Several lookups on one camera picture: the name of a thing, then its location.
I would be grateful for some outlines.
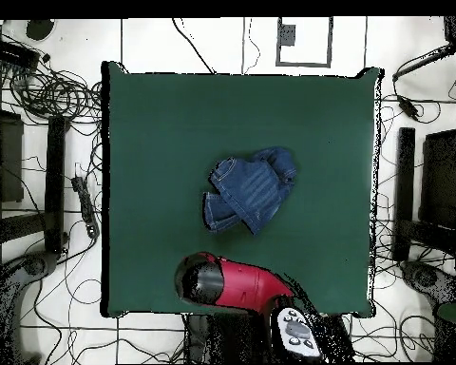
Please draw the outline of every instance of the white floor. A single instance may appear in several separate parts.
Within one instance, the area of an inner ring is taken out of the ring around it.
[[[446,43],[440,17],[334,17],[331,68],[276,67],[276,18],[184,19],[183,22],[177,19],[177,23],[191,38],[206,63],[216,72],[240,74],[249,70],[249,74],[354,76],[363,67],[381,67],[386,72],[382,96],[393,93],[391,74],[400,65]],[[19,21],[7,22],[3,27],[3,33],[49,53],[50,64],[54,70],[69,70],[79,74],[89,86],[100,81],[100,64],[104,60],[122,62],[130,72],[207,72],[196,53],[175,30],[170,19],[59,20],[51,36],[38,44],[32,44],[27,40],[24,24]],[[397,82],[397,91],[416,100],[450,101],[447,92],[455,77],[456,54],[401,78]],[[4,91],[3,101],[9,96]],[[456,86],[453,88],[452,96],[456,98]],[[389,161],[394,160],[395,135],[401,126],[416,128],[416,164],[421,162],[422,142],[427,133],[456,128],[456,105],[453,104],[441,104],[441,116],[429,125],[418,124],[403,114],[392,120],[392,115],[400,112],[398,105],[392,101],[385,101],[382,106],[382,118],[386,130],[389,131],[383,154]],[[5,103],[2,107],[11,110]],[[430,121],[437,115],[438,110],[435,104],[423,104],[420,111],[424,113],[421,120]],[[30,124],[29,118],[21,113],[24,122]],[[85,125],[81,129],[87,132]],[[23,151],[25,159],[37,156],[44,166],[46,134],[46,127],[26,127]],[[69,131],[66,138],[66,175],[74,176],[75,167],[78,169],[79,163],[86,169],[90,151],[91,138],[82,136],[74,130]],[[393,175],[394,166],[386,162],[381,162],[380,165],[381,182]],[[38,169],[34,159],[24,161],[23,167]],[[23,175],[39,208],[43,208],[44,173],[25,170]],[[93,182],[90,186],[93,197],[101,191],[101,180],[100,175],[99,184]],[[419,204],[419,180],[420,175],[417,173],[415,212]],[[392,179],[381,185],[379,205],[392,205],[393,186]],[[4,203],[3,208],[33,209],[34,206],[26,194],[21,203]],[[66,189],[65,210],[71,211],[65,215],[65,227],[69,230],[74,222],[81,219],[81,215],[78,214],[78,198],[71,189]],[[21,213],[3,211],[2,217],[16,214]],[[389,216],[387,209],[379,209],[380,219],[391,220],[391,216],[391,209]],[[41,238],[42,235],[37,234],[4,243],[0,248],[0,259],[7,261],[18,256]],[[389,237],[383,237],[382,242],[388,243]],[[70,253],[83,250],[88,243],[84,225],[77,224],[71,235]],[[73,355],[81,364],[145,362],[149,355],[136,350],[135,347],[151,354],[165,352],[172,355],[183,338],[180,316],[128,314],[120,319],[101,317],[98,303],[100,284],[93,280],[85,282],[88,279],[100,279],[101,252],[99,242],[81,261],[79,258],[72,259],[67,267],[58,267],[55,273],[44,281],[38,311],[44,318],[63,329],[62,340],[49,363],[57,361],[57,364],[71,364],[73,358],[67,352],[67,344],[72,340]],[[412,250],[415,257],[420,252],[418,249]],[[379,254],[385,256],[387,253],[385,249],[380,249]],[[382,259],[378,261],[382,268],[391,264]],[[452,271],[452,267],[452,261],[447,261],[446,270]],[[79,287],[74,296],[83,304],[71,298],[64,282],[65,274],[73,268],[74,271],[67,277],[67,285],[71,293]],[[395,326],[411,315],[422,315],[431,320],[432,317],[426,299],[410,290],[392,273],[383,272],[376,278],[376,317],[361,320],[348,317],[348,324],[354,348],[358,352],[365,355],[376,354],[371,358],[379,361],[406,361],[408,359],[396,337],[398,334]],[[38,283],[35,283],[26,293],[22,307],[22,336],[26,351],[41,352],[44,363],[57,343],[59,334],[42,322],[32,310],[38,287]],[[70,336],[67,328],[72,329]],[[422,340],[422,334],[430,337],[431,343],[433,327],[420,318],[412,318],[406,322],[404,331],[409,337],[406,344],[409,346],[410,358],[430,360],[431,355],[426,349],[412,343],[426,346],[428,342]],[[111,343],[108,347],[84,351],[86,347],[108,343]],[[167,359],[167,355],[159,355],[158,359]]]

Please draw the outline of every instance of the denim jacket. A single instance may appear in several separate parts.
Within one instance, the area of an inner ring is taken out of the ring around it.
[[[209,182],[219,193],[204,193],[205,224],[217,233],[243,221],[256,235],[289,195],[294,177],[293,158],[282,147],[263,149],[248,160],[218,162]]]

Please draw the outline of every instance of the green table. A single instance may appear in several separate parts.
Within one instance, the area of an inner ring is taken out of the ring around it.
[[[104,315],[212,312],[180,301],[174,288],[178,263],[198,251],[287,273],[320,312],[371,314],[374,98],[383,71],[127,74],[104,63],[102,73]],[[214,190],[217,160],[273,145],[294,155],[288,200],[256,237],[243,224],[210,234],[201,201]]]

